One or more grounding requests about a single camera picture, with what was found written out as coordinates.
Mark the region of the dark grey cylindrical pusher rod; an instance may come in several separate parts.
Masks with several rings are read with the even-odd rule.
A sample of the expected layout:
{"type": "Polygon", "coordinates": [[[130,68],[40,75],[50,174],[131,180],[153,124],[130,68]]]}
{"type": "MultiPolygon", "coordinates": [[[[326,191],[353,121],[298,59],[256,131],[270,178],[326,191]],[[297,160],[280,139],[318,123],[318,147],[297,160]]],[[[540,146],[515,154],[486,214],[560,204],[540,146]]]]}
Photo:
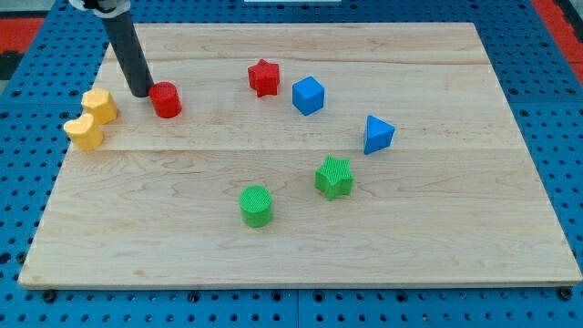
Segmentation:
{"type": "Polygon", "coordinates": [[[147,97],[153,86],[153,79],[130,7],[130,3],[100,3],[99,12],[131,94],[134,97],[147,97]]]}

